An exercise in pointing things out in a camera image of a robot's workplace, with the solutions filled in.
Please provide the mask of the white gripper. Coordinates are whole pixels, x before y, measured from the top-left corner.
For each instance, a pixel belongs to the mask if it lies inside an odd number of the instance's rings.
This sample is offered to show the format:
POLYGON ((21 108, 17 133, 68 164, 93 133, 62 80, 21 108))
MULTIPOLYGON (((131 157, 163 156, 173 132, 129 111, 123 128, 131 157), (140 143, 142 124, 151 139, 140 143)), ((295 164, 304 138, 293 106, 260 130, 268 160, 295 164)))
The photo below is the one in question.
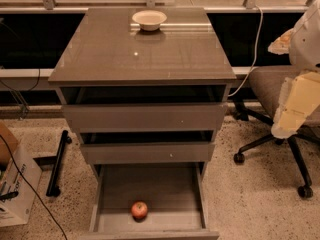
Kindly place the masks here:
MULTIPOLYGON (((289 29, 273 41, 268 51, 289 53, 292 65, 301 70, 320 70, 320 0, 314 3, 289 29)), ((320 106, 320 74, 306 72, 286 77, 280 89, 278 108, 271 133, 278 139, 296 134, 307 118, 320 106)))

